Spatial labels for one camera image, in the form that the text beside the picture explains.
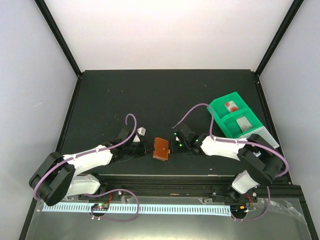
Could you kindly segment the brown leather card holder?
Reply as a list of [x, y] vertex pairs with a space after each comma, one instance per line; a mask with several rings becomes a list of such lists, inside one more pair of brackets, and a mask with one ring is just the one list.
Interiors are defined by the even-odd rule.
[[152, 157], [160, 161], [167, 161], [169, 159], [169, 154], [169, 141], [164, 138], [155, 137]]

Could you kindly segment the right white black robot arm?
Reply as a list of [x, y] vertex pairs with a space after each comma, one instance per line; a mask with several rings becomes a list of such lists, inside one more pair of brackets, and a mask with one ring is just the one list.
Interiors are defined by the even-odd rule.
[[278, 152], [270, 152], [264, 147], [271, 145], [260, 135], [253, 133], [244, 143], [218, 141], [208, 134], [198, 135], [185, 123], [173, 127], [176, 137], [171, 144], [174, 153], [193, 153], [203, 156], [220, 156], [239, 161], [244, 168], [237, 174], [232, 183], [223, 190], [214, 192], [231, 203], [239, 203], [246, 193], [258, 186], [269, 186], [280, 173], [284, 163]]

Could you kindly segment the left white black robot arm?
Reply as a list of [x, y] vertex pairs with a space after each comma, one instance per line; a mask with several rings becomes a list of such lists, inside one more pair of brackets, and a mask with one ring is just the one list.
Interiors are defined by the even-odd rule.
[[104, 180], [91, 170], [120, 162], [123, 157], [139, 158], [154, 148], [145, 140], [146, 129], [131, 131], [124, 126], [117, 136], [92, 149], [62, 155], [50, 153], [29, 180], [36, 200], [54, 206], [78, 195], [103, 199], [108, 192]]

